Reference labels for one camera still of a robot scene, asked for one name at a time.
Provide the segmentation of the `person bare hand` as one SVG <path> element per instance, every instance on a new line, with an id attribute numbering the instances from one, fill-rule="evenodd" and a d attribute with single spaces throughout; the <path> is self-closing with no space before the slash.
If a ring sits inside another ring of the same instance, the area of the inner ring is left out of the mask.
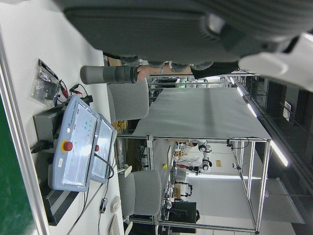
<path id="1" fill-rule="evenodd" d="M 137 82 L 143 81 L 146 76 L 150 73 L 149 66 L 139 66 L 137 69 Z"/>

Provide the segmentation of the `grey white left robot hand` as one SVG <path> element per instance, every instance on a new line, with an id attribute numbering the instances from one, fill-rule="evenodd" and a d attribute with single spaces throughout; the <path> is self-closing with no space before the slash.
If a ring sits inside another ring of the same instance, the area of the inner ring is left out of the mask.
<path id="1" fill-rule="evenodd" d="M 206 76 L 243 69 L 313 89 L 310 0 L 57 0 L 95 48 L 124 63 Z"/>

